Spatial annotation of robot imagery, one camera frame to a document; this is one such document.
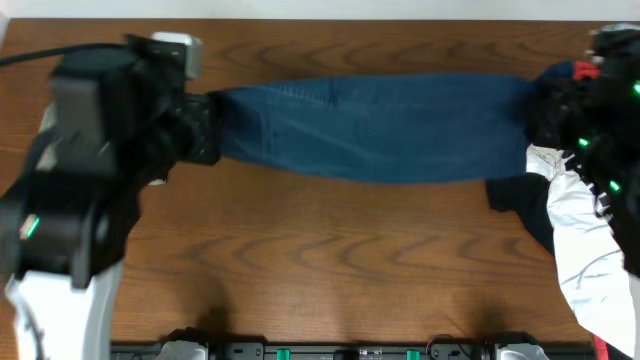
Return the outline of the navy blue shorts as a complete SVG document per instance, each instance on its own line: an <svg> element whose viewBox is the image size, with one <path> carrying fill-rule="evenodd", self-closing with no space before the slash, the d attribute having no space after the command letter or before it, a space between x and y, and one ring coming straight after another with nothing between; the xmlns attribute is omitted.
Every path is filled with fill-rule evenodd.
<svg viewBox="0 0 640 360"><path fill-rule="evenodd" d="M360 182L447 183L524 173L541 86L513 75L426 73L275 82L211 97L225 157Z"/></svg>

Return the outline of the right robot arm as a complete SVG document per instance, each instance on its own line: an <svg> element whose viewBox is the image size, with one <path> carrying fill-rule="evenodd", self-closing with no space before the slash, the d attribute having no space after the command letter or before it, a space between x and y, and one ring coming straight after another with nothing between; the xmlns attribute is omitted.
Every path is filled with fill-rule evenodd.
<svg viewBox="0 0 640 360"><path fill-rule="evenodd" d="M590 60L548 70L536 81L527 136L575 156L578 174L606 194L603 211L639 274L639 26L619 23L591 33Z"/></svg>

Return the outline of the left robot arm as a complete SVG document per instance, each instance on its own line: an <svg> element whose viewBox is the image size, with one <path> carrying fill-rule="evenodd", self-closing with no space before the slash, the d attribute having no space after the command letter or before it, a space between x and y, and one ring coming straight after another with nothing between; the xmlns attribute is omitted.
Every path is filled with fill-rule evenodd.
<svg viewBox="0 0 640 360"><path fill-rule="evenodd" d="M1 269L23 359L106 359L140 192L179 162L214 165L222 125L190 94L197 40L177 34L58 50L53 121L1 198Z"/></svg>

